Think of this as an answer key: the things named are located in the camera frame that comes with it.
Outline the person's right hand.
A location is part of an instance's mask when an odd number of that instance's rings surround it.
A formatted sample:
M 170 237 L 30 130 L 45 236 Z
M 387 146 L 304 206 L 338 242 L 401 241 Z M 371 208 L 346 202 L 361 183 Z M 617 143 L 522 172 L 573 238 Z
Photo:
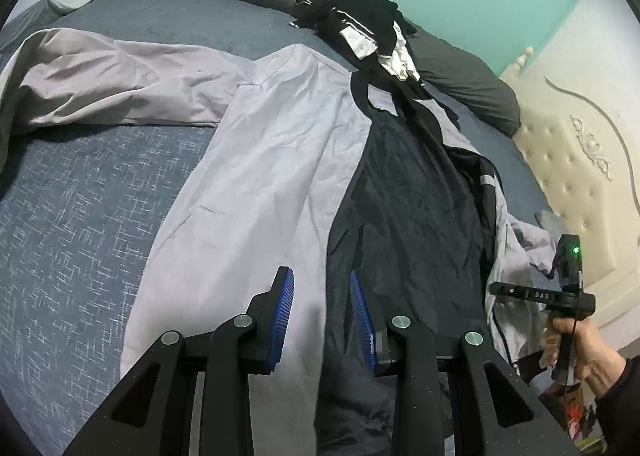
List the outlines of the person's right hand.
M 559 357 L 562 333 L 573 335 L 575 346 L 575 375 L 585 381 L 596 398 L 612 389 L 625 371 L 627 361 L 606 343 L 590 318 L 549 317 L 547 329 L 541 337 L 541 368 L 554 366 Z

